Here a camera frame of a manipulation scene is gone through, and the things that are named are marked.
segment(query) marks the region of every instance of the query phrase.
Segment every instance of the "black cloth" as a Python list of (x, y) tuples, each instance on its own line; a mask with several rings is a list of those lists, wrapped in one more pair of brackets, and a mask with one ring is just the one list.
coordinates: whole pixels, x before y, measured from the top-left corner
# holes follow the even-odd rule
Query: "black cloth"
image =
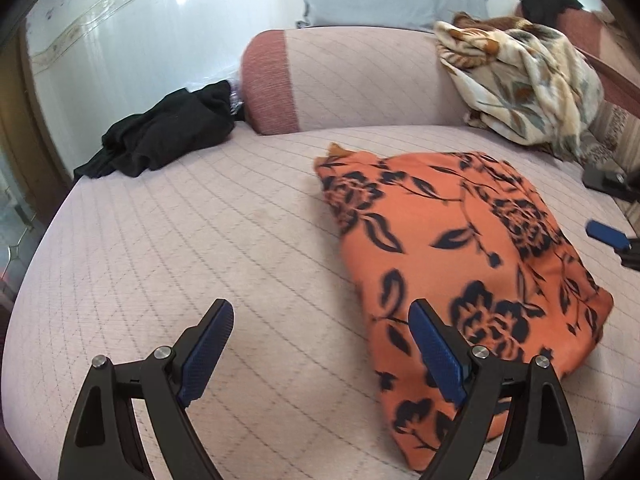
[(581, 8), (578, 0), (522, 0), (522, 15), (526, 20), (551, 28), (557, 28), (558, 14)]
[(138, 176), (159, 170), (194, 150), (215, 146), (234, 129), (227, 81), (165, 96), (156, 106), (112, 124), (102, 136), (102, 149), (74, 170), (75, 181), (85, 175), (100, 178), (114, 171)]

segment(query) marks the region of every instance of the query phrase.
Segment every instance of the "mattress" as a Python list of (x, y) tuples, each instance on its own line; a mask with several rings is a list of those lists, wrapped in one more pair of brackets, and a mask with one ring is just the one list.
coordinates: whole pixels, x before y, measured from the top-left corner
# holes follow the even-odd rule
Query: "mattress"
[[(446, 126), (379, 126), (257, 136), (238, 123), (220, 146), (133, 179), (82, 178), (25, 276), (2, 361), (4, 423), (43, 480), (57, 476), (92, 356), (145, 358), (196, 324), (216, 298), (236, 325), (204, 393), (187, 409), (227, 478), (415, 478), (388, 434), (360, 306), (312, 159), (329, 142), (391, 156), (482, 150), (529, 178), (615, 308), (604, 338), (564, 388), (586, 477), (596, 479), (640, 416), (640, 274), (584, 233), (589, 218), (629, 234), (580, 168)], [(157, 479), (170, 475), (143, 404), (136, 418)], [(474, 478), (486, 478), (497, 441)]]

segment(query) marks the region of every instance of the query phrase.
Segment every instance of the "orange floral fabric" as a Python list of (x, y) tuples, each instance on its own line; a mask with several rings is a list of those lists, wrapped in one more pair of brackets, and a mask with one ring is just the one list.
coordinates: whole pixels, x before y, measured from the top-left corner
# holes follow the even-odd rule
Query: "orange floral fabric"
[[(613, 298), (507, 162), (345, 150), (315, 169), (364, 309), (386, 420), (412, 469), (427, 467), (455, 415), (407, 326), (413, 300), (426, 298), (471, 344), (507, 360), (545, 355), (559, 376), (593, 350)], [(496, 406), (490, 438), (508, 407)]]

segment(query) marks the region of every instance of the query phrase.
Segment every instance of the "metal bolt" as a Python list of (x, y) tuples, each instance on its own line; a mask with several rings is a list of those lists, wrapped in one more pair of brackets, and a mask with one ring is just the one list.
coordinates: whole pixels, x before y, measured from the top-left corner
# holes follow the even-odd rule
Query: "metal bolt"
[(489, 357), (489, 349), (486, 346), (477, 345), (471, 349), (471, 353), (478, 359), (487, 359)]
[(549, 368), (549, 365), (551, 364), (549, 359), (547, 359), (543, 355), (536, 355), (535, 362), (540, 368)]
[(170, 346), (159, 346), (154, 350), (154, 357), (156, 359), (166, 359), (171, 355), (171, 347)]
[(98, 370), (105, 364), (107, 364), (107, 356), (105, 355), (98, 354), (96, 357), (91, 359), (91, 366), (97, 368)]

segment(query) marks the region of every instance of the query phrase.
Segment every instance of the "beige floral blanket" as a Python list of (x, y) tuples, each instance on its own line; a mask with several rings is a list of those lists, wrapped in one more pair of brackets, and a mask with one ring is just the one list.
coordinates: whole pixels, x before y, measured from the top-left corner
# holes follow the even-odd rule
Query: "beige floral blanket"
[(603, 99), (600, 79), (564, 34), (527, 20), (517, 26), (502, 31), (436, 23), (440, 61), (473, 110), (466, 122), (579, 159), (580, 134)]

